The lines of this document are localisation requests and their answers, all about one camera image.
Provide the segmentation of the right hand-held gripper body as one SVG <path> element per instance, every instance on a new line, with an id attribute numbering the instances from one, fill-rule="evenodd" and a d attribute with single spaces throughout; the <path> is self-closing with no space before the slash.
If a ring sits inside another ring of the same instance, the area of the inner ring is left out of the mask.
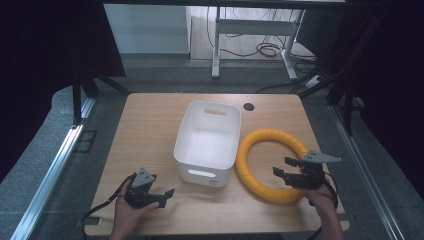
<path id="1" fill-rule="evenodd" d="M 330 156 L 317 151 L 309 151 L 298 161 L 301 173 L 294 177 L 293 187 L 317 189 L 325 181 L 324 163 L 340 162 L 339 157 Z"/>

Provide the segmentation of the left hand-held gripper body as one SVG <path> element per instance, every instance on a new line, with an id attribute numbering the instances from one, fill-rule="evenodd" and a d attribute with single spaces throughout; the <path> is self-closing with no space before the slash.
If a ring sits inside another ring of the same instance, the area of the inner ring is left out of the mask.
<path id="1" fill-rule="evenodd" d="M 128 186 L 125 193 L 125 201 L 133 208 L 140 209 L 151 203 L 158 202 L 159 196 L 149 193 L 154 183 L 151 175 L 145 168 L 141 168 Z"/>

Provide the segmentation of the person's left hand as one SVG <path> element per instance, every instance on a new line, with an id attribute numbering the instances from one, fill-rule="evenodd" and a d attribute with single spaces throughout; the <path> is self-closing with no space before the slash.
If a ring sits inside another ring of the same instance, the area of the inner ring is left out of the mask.
<path id="1" fill-rule="evenodd" d="M 130 184 L 131 180 L 128 180 L 124 184 L 115 202 L 115 215 L 112 232 L 120 231 L 130 234 L 148 213 L 159 207 L 158 202 L 151 203 L 140 209 L 135 209 L 130 206 L 125 201 L 125 193 Z"/>

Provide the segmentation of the person's right hand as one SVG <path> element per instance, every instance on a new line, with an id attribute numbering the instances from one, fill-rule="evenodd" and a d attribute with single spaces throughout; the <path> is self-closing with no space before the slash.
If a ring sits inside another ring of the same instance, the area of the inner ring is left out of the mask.
<path id="1" fill-rule="evenodd" d="M 329 219 L 330 217 L 337 216 L 333 197 L 326 186 L 322 185 L 318 189 L 301 189 L 301 191 L 305 194 L 306 198 L 313 203 L 321 218 Z"/>

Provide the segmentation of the white plastic storage bin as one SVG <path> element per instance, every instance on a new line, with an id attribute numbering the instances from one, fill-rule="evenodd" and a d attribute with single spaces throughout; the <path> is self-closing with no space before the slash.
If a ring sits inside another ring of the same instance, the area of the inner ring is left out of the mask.
<path id="1" fill-rule="evenodd" d="M 240 110 L 231 105 L 192 102 L 182 119 L 174 147 L 180 177 L 211 187 L 227 184 L 241 131 Z"/>

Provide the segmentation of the black metal stand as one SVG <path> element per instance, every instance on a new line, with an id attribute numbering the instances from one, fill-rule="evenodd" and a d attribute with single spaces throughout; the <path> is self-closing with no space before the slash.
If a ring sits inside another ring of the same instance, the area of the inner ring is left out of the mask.
<path id="1" fill-rule="evenodd" d="M 352 136 L 352 112 L 355 109 L 354 94 L 352 90 L 353 81 L 354 78 L 350 75 L 350 69 L 348 67 L 343 67 L 337 73 L 324 78 L 311 88 L 298 93 L 298 96 L 300 98 L 305 98 L 329 85 L 333 85 L 333 87 L 330 89 L 330 92 L 326 96 L 326 101 L 329 105 L 336 105 L 340 102 L 341 99 L 344 99 L 341 123 L 347 134 Z"/>
<path id="2" fill-rule="evenodd" d="M 99 95 L 99 89 L 95 80 L 99 79 L 106 85 L 112 87 L 118 92 L 129 95 L 131 91 L 119 84 L 115 80 L 100 73 L 94 73 L 93 77 L 77 76 L 72 81 L 72 101 L 73 101 L 73 126 L 82 124 L 83 109 L 81 101 L 81 90 L 84 90 L 89 100 L 94 100 Z"/>

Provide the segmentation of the black curtain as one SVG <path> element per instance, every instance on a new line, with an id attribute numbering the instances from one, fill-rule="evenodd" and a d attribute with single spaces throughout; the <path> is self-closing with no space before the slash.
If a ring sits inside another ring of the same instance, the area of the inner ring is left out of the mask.
<path id="1" fill-rule="evenodd" d="M 361 117 L 424 196 L 424 0 L 349 0 L 372 9 L 308 10 L 297 41 L 332 74 L 331 104 L 363 102 Z"/>
<path id="2" fill-rule="evenodd" d="M 57 91 L 83 77 L 124 75 L 103 0 L 0 0 L 0 182 Z"/>

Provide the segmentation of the aluminium floor rail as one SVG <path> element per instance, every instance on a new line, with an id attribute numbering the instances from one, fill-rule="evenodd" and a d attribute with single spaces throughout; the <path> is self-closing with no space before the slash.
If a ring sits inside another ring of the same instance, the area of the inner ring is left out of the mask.
<path id="1" fill-rule="evenodd" d="M 96 100 L 87 98 L 82 107 L 81 120 L 78 125 L 73 125 L 67 132 L 57 154 L 35 192 L 28 208 L 24 212 L 10 240 L 28 240 L 44 210 L 58 179 L 79 139 L 83 127 L 87 122 Z"/>
<path id="2" fill-rule="evenodd" d="M 405 240 L 405 236 L 399 227 L 398 221 L 386 199 L 383 197 L 379 187 L 377 186 L 377 183 L 375 182 L 362 153 L 360 152 L 353 137 L 345 129 L 342 122 L 342 116 L 338 112 L 337 107 L 330 105 L 328 109 L 337 125 L 338 131 L 340 132 L 345 145 L 347 146 L 351 159 L 358 170 L 358 174 L 364 183 L 364 186 L 373 202 L 374 207 L 376 208 L 376 211 L 389 236 L 389 239 Z"/>

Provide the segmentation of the white metal desk frame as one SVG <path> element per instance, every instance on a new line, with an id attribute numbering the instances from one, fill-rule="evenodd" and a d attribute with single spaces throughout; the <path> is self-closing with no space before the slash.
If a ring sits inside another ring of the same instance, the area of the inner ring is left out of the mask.
<path id="1" fill-rule="evenodd" d="M 292 82 L 298 80 L 294 65 L 291 62 L 290 54 L 295 42 L 298 29 L 303 17 L 303 10 L 294 11 L 293 21 L 275 20 L 235 20 L 220 17 L 221 8 L 216 9 L 214 47 L 212 55 L 212 77 L 217 79 L 220 75 L 220 35 L 221 34 L 247 34 L 247 35 L 267 35 L 283 36 L 288 38 L 285 48 L 281 52 L 282 60 L 289 79 Z"/>

